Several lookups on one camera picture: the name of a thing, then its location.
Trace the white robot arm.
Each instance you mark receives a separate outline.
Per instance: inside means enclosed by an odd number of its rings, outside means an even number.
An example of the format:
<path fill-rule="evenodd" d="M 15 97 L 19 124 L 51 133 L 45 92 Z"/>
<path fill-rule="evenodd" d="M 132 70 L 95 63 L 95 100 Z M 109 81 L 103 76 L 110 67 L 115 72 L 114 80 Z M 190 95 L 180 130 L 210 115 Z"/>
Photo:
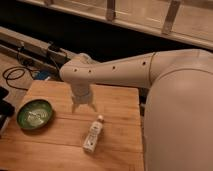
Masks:
<path fill-rule="evenodd" d="M 99 63 L 80 53 L 60 69 L 76 105 L 92 84 L 146 88 L 146 171 L 213 171 L 213 52 L 184 49 Z"/>

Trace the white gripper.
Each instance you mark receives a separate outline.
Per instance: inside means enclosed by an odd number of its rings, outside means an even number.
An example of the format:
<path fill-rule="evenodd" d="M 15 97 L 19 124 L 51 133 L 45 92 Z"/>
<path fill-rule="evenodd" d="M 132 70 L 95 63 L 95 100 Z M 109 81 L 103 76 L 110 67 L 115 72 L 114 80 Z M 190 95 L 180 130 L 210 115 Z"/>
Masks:
<path fill-rule="evenodd" d="M 72 84 L 72 113 L 75 113 L 76 109 L 81 104 L 88 104 L 90 108 L 93 109 L 94 112 L 97 112 L 96 106 L 93 102 L 93 93 L 89 84 Z"/>

